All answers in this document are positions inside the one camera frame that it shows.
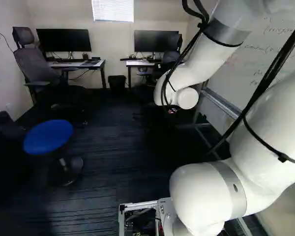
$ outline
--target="chair backrest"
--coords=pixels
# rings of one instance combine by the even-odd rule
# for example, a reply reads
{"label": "chair backrest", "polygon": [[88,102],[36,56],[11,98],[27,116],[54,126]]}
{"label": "chair backrest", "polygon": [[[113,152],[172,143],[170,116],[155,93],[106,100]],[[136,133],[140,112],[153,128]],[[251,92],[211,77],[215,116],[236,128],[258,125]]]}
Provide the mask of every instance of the chair backrest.
{"label": "chair backrest", "polygon": [[170,63],[173,61],[176,61],[180,56],[180,53],[178,51],[168,51],[164,52],[162,62],[163,63]]}
{"label": "chair backrest", "polygon": [[182,43],[183,43],[182,34],[179,34],[179,40],[178,40],[178,44],[177,44],[177,47],[178,47],[178,51],[179,52],[181,50]]}
{"label": "chair backrest", "polygon": [[38,48],[25,47],[34,43],[34,36],[30,28],[13,27],[13,38],[18,46],[14,57],[27,83],[35,81],[59,82],[59,74],[49,66],[41,51]]}

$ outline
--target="robotic arm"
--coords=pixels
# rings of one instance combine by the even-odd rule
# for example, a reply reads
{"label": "robotic arm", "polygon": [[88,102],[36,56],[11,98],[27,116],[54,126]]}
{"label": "robotic arm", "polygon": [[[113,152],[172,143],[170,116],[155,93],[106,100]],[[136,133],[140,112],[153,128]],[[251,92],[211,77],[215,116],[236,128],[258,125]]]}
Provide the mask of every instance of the robotic arm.
{"label": "robotic arm", "polygon": [[[254,22],[269,14],[294,20],[295,0],[220,0],[189,59],[171,75],[171,86],[166,86],[163,100],[166,96],[171,105],[193,108],[199,96],[189,86],[208,80],[247,38]],[[159,106],[166,75],[154,90],[154,102]]]}
{"label": "robotic arm", "polygon": [[[166,87],[167,100],[184,109],[194,107],[198,93],[189,86],[209,79],[248,36],[250,22],[265,13],[295,19],[295,0],[221,0],[189,60],[173,72],[175,90]],[[165,77],[154,91],[157,105],[162,104]],[[231,158],[182,166],[172,174],[170,194],[177,219],[164,223],[165,233],[215,236],[225,221],[269,207],[295,183],[295,72],[268,89],[246,118],[259,137],[293,161],[281,162],[241,124],[230,141]]]}

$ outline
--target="black cable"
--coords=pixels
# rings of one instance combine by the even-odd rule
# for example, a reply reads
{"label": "black cable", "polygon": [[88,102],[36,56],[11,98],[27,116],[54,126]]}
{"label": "black cable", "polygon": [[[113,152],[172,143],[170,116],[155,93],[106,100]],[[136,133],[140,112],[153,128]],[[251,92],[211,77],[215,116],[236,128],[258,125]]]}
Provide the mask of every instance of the black cable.
{"label": "black cable", "polygon": [[198,17],[202,20],[202,23],[203,22],[206,22],[206,18],[204,15],[202,15],[201,13],[198,13],[194,10],[192,10],[191,8],[189,8],[188,6],[188,0],[182,0],[182,8],[185,10],[185,12],[187,12],[189,15],[192,15],[192,16],[195,16],[195,17]]}
{"label": "black cable", "polygon": [[205,27],[201,28],[196,35],[192,38],[192,40],[189,42],[189,44],[187,45],[187,47],[185,48],[185,50],[181,53],[181,55],[179,56],[179,58],[176,60],[174,66],[172,67],[172,69],[167,73],[166,78],[163,82],[162,88],[161,88],[161,103],[162,106],[164,106],[164,101],[166,102],[166,105],[169,105],[169,102],[167,100],[166,97],[166,86],[167,83],[170,84],[170,86],[172,87],[173,91],[176,91],[173,86],[171,85],[171,83],[169,82],[169,79],[171,77],[171,75],[173,74],[173,72],[176,70],[176,68],[180,65],[180,63],[182,62],[182,60],[184,59],[184,57],[189,53],[189,51],[191,50],[191,48],[194,46],[194,44],[197,42],[199,36],[202,34],[203,30]]}
{"label": "black cable", "polygon": [[248,132],[254,136],[254,138],[261,143],[263,146],[265,146],[269,151],[273,152],[274,154],[276,154],[278,156],[278,160],[282,163],[286,162],[286,161],[290,161],[292,163],[295,164],[295,160],[290,158],[288,155],[286,155],[285,153],[278,151],[277,149],[275,149],[274,147],[272,147],[270,144],[268,144],[266,141],[264,141],[262,138],[260,138],[254,131],[253,129],[249,126],[246,117],[244,117],[243,119],[244,125],[246,127],[246,129],[248,130]]}
{"label": "black cable", "polygon": [[204,16],[205,22],[208,23],[210,16],[207,13],[207,11],[205,10],[205,8],[203,7],[201,1],[200,0],[193,0],[193,2],[197,6],[197,8],[201,12],[201,14]]}
{"label": "black cable", "polygon": [[257,99],[264,93],[264,91],[270,86],[272,81],[275,79],[276,75],[282,68],[285,61],[288,59],[289,55],[291,54],[292,50],[295,47],[295,30],[288,38],[286,43],[284,44],[281,51],[277,54],[274,61],[266,71],[265,75],[263,76],[262,80],[260,81],[258,87],[256,88],[255,92],[253,93],[252,97],[248,101],[246,107],[242,110],[241,114],[238,118],[233,122],[233,124],[226,130],[226,132],[222,135],[220,140],[212,146],[204,155],[207,156],[215,151],[226,139],[230,136],[231,133],[237,128],[240,124],[242,119],[246,116],[252,105],[257,101]]}
{"label": "black cable", "polygon": [[74,79],[69,79],[69,80],[76,80],[76,79],[79,79],[82,75],[79,75],[78,77],[76,77],[76,78],[74,78]]}
{"label": "black cable", "polygon": [[8,41],[6,40],[6,38],[4,37],[4,35],[3,35],[2,33],[0,33],[0,35],[5,39],[5,42],[6,42],[6,44],[8,45],[10,51],[11,51],[12,53],[14,53],[13,50],[10,48],[10,45],[9,45]]}
{"label": "black cable", "polygon": [[51,55],[53,56],[53,53],[59,58],[59,59],[69,59],[70,58],[70,52],[68,52],[68,57],[67,58],[61,58],[57,55],[55,52],[51,52]]}

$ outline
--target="chair armrest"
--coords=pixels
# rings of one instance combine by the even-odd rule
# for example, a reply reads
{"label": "chair armrest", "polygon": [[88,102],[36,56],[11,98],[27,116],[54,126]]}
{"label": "chair armrest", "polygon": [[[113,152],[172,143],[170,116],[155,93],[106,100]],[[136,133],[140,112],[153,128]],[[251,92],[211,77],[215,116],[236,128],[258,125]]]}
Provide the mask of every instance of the chair armrest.
{"label": "chair armrest", "polygon": [[24,85],[27,87],[29,87],[29,86],[41,87],[41,86],[47,86],[49,84],[50,84],[50,82],[48,82],[48,81],[34,81],[34,82],[26,83]]}

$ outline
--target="black monitor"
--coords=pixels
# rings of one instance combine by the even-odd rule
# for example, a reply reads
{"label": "black monitor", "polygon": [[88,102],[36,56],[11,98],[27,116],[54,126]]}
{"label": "black monitor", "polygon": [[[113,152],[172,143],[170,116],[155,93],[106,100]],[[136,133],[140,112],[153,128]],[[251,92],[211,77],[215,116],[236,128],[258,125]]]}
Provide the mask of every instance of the black monitor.
{"label": "black monitor", "polygon": [[45,52],[91,52],[87,29],[36,29]]}
{"label": "black monitor", "polygon": [[176,51],[178,48],[178,31],[135,30],[135,52]]}

